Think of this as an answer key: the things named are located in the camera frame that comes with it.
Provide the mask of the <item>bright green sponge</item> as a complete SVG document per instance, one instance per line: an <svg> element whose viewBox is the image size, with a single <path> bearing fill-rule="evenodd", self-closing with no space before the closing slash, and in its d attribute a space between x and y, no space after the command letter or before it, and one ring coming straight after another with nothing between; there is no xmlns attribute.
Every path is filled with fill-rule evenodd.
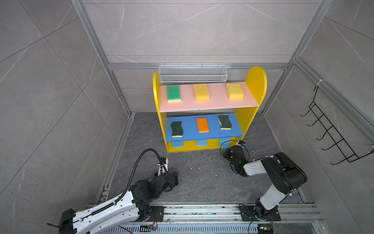
<svg viewBox="0 0 374 234"><path fill-rule="evenodd" d="M181 102L181 92L179 85L167 86L167 101L168 103Z"/></svg>

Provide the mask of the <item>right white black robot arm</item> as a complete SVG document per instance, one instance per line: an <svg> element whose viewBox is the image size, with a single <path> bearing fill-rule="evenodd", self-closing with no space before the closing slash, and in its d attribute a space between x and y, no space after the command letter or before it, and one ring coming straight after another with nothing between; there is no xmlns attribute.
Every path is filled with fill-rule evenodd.
<svg viewBox="0 0 374 234"><path fill-rule="evenodd" d="M280 221L279 204L307 182L307 175L283 152L250 162L244 156L245 151L246 148L238 144L226 149L221 156L230 162L232 171L240 176L267 174L271 186L254 205L238 205L242 220Z"/></svg>

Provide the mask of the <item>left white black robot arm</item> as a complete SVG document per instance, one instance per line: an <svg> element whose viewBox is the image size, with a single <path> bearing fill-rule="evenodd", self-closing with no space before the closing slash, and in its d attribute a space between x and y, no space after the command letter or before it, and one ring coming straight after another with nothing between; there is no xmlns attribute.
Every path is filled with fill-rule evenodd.
<svg viewBox="0 0 374 234"><path fill-rule="evenodd" d="M153 180L139 180L130 186L123 198L116 198L95 208L63 212L58 232L60 234L99 234L119 224L144 221L151 215L151 203L163 192L178 185L178 172L165 172Z"/></svg>

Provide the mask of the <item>orange sponge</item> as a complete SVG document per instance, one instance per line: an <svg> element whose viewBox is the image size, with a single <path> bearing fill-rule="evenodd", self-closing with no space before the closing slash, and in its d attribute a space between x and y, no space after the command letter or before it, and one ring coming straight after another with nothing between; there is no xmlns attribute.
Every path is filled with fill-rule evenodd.
<svg viewBox="0 0 374 234"><path fill-rule="evenodd" d="M197 128L199 133L207 133L209 132L209 125L206 117L197 118Z"/></svg>

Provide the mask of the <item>dark green scourer sponge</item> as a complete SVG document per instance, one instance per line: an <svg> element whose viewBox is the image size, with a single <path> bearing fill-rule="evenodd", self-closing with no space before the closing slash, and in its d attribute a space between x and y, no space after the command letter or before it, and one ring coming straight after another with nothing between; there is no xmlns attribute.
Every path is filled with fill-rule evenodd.
<svg viewBox="0 0 374 234"><path fill-rule="evenodd" d="M172 134L171 136L173 138L175 137L182 137L183 136L183 128L182 128L182 122L181 121L174 121L171 123L171 130L172 130Z"/></svg>
<svg viewBox="0 0 374 234"><path fill-rule="evenodd" d="M218 118L221 130L230 130L232 128L232 123L229 119L229 115L219 115Z"/></svg>

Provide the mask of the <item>blue sponge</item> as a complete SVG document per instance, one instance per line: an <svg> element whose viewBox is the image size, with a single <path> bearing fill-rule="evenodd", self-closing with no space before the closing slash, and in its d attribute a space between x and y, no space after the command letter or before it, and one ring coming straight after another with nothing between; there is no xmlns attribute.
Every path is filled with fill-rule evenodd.
<svg viewBox="0 0 374 234"><path fill-rule="evenodd" d="M220 148L229 148L230 147L231 138L225 137L219 139L219 147Z"/></svg>
<svg viewBox="0 0 374 234"><path fill-rule="evenodd" d="M205 146L208 146L208 143L206 139L199 139L196 141L196 145L198 147L205 147Z"/></svg>
<svg viewBox="0 0 374 234"><path fill-rule="evenodd" d="M172 142L172 147L173 148L184 147L184 142L183 141L174 141L174 142Z"/></svg>

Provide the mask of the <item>yellow sponge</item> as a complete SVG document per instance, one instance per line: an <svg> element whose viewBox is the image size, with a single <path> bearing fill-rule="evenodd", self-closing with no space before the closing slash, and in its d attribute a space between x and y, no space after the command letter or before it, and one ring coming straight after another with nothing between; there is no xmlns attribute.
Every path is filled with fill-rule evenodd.
<svg viewBox="0 0 374 234"><path fill-rule="evenodd" d="M207 84L194 84L195 100L197 102L209 101L210 94Z"/></svg>
<svg viewBox="0 0 374 234"><path fill-rule="evenodd" d="M228 83L226 85L226 90L229 99L243 99L244 92L240 83Z"/></svg>

